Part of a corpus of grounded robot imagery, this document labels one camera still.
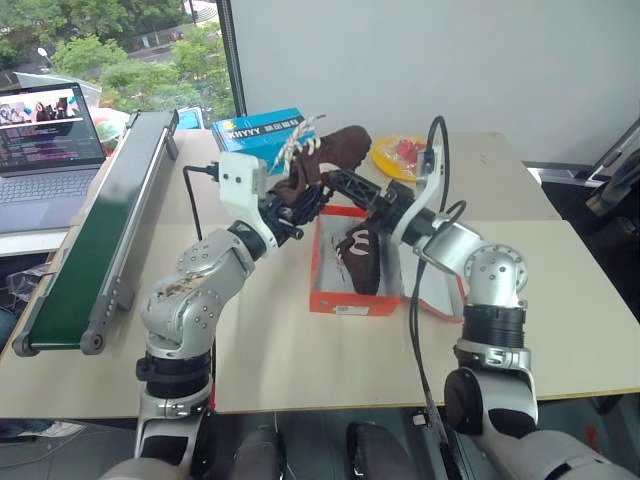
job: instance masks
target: orange shoe box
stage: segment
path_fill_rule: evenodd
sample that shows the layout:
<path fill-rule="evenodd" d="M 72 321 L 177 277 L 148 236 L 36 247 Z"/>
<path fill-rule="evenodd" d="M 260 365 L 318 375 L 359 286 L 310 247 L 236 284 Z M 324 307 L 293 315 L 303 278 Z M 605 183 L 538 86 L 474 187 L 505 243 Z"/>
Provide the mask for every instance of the orange shoe box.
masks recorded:
<path fill-rule="evenodd" d="M 328 205 L 316 219 L 311 259 L 309 310 L 337 315 L 387 316 L 415 282 L 417 257 L 411 247 L 399 248 L 388 235 L 380 235 L 380 287 L 377 295 L 360 295 L 353 289 L 351 277 L 338 259 L 336 246 L 346 232 L 366 218 L 356 207 Z M 433 266 L 428 266 L 420 288 L 420 306 L 450 321 L 461 322 L 464 308 L 464 283 Z"/>

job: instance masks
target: table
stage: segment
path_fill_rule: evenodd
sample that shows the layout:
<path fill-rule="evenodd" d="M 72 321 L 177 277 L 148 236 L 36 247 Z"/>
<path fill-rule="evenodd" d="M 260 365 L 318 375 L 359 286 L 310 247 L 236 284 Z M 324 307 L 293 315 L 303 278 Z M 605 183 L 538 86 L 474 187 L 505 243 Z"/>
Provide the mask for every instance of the table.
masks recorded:
<path fill-rule="evenodd" d="M 172 272 L 180 253 L 196 240 L 182 165 L 204 165 L 217 152 L 208 131 L 176 132 L 175 138 L 180 155 L 166 196 L 158 199 L 161 213 L 132 311 L 119 315 L 105 351 L 95 357 L 58 351 L 19 358 L 5 351 L 0 416 L 137 415 L 140 383 L 134 364 L 145 343 L 137 312 L 144 292 Z M 451 201 L 466 198 L 465 220 L 486 238 L 521 250 L 529 263 L 522 296 L 530 305 L 526 342 L 534 354 L 539 398 L 640 390 L 640 329 L 634 317 L 570 225 L 514 161 L 504 137 L 452 133 L 450 138 Z M 360 171 L 380 181 L 382 175 L 368 162 Z M 193 181 L 204 231 L 228 226 L 217 186 L 202 175 Z M 406 306 L 379 318 L 308 312 L 312 228 L 306 226 L 304 239 L 287 242 L 274 258 L 259 260 L 243 291 L 227 305 L 217 330 L 217 409 L 421 403 Z M 451 347 L 460 327 L 426 312 L 420 316 L 426 371 L 441 402 L 444 378 L 455 368 Z"/>

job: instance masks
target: shoe box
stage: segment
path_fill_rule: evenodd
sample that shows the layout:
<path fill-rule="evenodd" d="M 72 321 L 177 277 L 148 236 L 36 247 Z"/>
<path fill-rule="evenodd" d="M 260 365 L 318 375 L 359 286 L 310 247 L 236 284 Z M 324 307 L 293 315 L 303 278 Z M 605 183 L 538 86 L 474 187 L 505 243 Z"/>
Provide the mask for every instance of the shoe box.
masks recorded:
<path fill-rule="evenodd" d="M 267 169 L 271 169 L 280 148 L 303 121 L 304 117 L 297 108 L 285 108 L 219 120 L 211 125 L 211 130 L 221 152 L 253 155 L 267 162 Z M 310 137 L 309 133 L 299 141 L 304 143 Z M 281 165 L 272 173 L 282 173 L 283 168 Z"/>
<path fill-rule="evenodd" d="M 336 246 L 347 231 L 365 220 L 356 207 L 328 205 L 316 219 L 311 259 L 309 309 L 338 315 L 386 316 L 408 299 L 415 284 L 418 257 L 408 245 L 394 246 L 380 235 L 380 286 L 376 295 L 355 292 Z M 428 265 L 420 284 L 420 306 L 450 322 L 462 321 L 464 283 Z"/>

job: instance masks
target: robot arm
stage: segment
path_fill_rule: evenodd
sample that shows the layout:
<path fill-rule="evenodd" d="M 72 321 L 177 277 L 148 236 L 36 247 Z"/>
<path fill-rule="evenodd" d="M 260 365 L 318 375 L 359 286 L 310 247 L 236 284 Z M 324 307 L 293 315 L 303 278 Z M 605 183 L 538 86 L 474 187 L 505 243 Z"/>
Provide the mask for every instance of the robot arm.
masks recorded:
<path fill-rule="evenodd" d="M 301 207 L 283 209 L 279 198 L 265 191 L 266 168 L 253 156 L 223 153 L 211 174 L 235 223 L 185 250 L 176 272 L 154 285 L 141 312 L 148 335 L 145 357 L 136 365 L 144 386 L 134 460 L 168 463 L 175 478 L 206 468 L 202 446 L 211 430 L 211 350 L 224 306 L 242 289 L 254 262 L 288 238 L 301 238 L 298 225 L 320 207 L 309 209 L 302 198 Z M 322 203 L 317 191 L 309 195 Z"/>
<path fill-rule="evenodd" d="M 518 298 L 527 267 L 515 249 L 486 242 L 449 215 L 412 208 L 413 191 L 398 182 L 384 195 L 353 172 L 332 172 L 331 182 L 367 210 L 373 228 L 467 280 L 462 336 L 454 347 L 459 368 L 445 383 L 447 420 L 456 431 L 471 436 L 505 478 L 636 478 L 567 434 L 537 429 L 531 352 L 524 347 L 526 302 Z"/>

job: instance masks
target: green conveyor belt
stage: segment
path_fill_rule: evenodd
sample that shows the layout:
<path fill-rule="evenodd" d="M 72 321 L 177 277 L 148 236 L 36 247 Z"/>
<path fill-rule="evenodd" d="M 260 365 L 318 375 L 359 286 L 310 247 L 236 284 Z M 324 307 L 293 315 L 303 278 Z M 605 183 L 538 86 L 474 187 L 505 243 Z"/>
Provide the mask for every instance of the green conveyor belt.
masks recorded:
<path fill-rule="evenodd" d="M 154 152 L 171 119 L 168 113 L 143 113 L 136 119 L 53 286 L 40 299 L 39 309 L 34 308 L 35 318 L 21 334 L 23 346 L 26 336 L 32 351 L 80 348 L 92 309 L 152 168 Z"/>

